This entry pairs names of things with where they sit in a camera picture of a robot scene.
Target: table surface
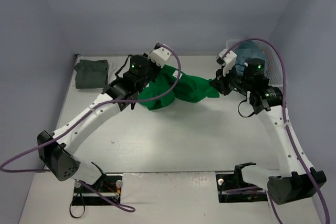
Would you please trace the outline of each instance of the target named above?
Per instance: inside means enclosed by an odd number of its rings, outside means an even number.
[[[107,59],[121,66],[125,57]],[[215,57],[181,57],[182,70],[214,77]],[[174,58],[170,65],[176,66]],[[73,74],[59,126],[66,124],[101,92],[76,90]],[[176,100],[154,112],[140,105],[127,108],[96,130],[76,153],[106,172],[124,173],[121,202],[134,206],[128,214],[115,207],[87,207],[80,219],[69,215],[74,181],[59,182],[51,173],[35,174],[20,224],[91,223],[278,223],[267,202],[220,204],[215,172],[256,162],[276,169],[278,162],[258,117],[237,113],[240,94],[204,99],[197,104]],[[248,114],[250,108],[243,107]],[[284,223],[318,224],[311,199],[277,206]],[[80,214],[82,208],[74,209]]]
[[[80,59],[107,59],[118,67],[125,61],[125,57]],[[219,68],[215,56],[182,56],[180,60],[186,74],[206,79],[214,78]],[[169,64],[177,66],[174,57]],[[59,126],[72,120],[101,92],[76,89],[75,75]],[[243,99],[239,93],[231,93],[199,103],[175,100],[157,111],[139,104],[131,111],[129,106],[88,137],[76,155],[108,173],[221,171],[246,162],[278,169],[275,150],[259,118],[238,115],[237,107]],[[240,108],[243,114],[251,112],[247,105]]]
[[[91,206],[79,220],[69,214],[73,184],[51,173],[35,174],[19,224],[278,223],[267,202],[220,204],[214,172],[124,174],[121,203],[136,211]],[[277,206],[277,211],[286,224],[320,224],[311,199]],[[81,213],[82,207],[73,207],[73,214]]]

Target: white tag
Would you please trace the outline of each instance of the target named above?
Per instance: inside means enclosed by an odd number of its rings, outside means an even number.
[[[179,71],[175,70],[175,72],[173,73],[173,77],[177,78],[177,74],[179,73]]]

